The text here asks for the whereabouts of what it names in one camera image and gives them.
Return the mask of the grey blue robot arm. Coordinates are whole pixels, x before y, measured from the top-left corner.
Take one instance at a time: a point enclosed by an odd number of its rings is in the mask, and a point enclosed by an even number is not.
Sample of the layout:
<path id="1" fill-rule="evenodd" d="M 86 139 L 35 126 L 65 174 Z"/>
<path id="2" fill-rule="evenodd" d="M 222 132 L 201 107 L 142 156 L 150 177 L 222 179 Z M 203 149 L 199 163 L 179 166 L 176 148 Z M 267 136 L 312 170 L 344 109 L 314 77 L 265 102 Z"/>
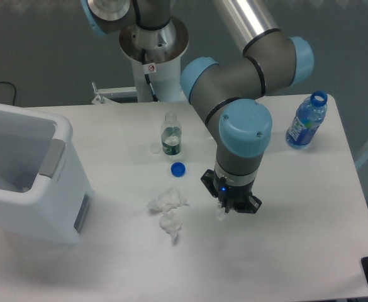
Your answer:
<path id="1" fill-rule="evenodd" d="M 285 36 L 262 1 L 215 1 L 242 58 L 222 66 L 200 57 L 181 67 L 189 34 L 169 1 L 81 4 L 95 33 L 120 34 L 140 102 L 185 95 L 196 110 L 217 144 L 215 167 L 201 178 L 210 194 L 226 211 L 257 212 L 261 201 L 252 186 L 272 130 L 272 117 L 257 100 L 310 76 L 309 43 Z"/>

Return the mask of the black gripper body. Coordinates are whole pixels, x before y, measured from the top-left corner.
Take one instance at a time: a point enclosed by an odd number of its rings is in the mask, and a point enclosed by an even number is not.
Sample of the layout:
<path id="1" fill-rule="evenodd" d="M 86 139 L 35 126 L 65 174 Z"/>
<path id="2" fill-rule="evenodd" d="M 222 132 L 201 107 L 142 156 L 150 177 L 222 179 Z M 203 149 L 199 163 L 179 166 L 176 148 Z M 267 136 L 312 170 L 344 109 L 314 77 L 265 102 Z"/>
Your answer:
<path id="1" fill-rule="evenodd" d="M 262 206 L 262 201 L 252 192 L 255 179 L 242 186 L 234 186 L 229 184 L 228 178 L 218 177 L 215 171 L 208 169 L 201 181 L 212 197 L 218 199 L 225 214 L 231 210 L 255 214 Z"/>

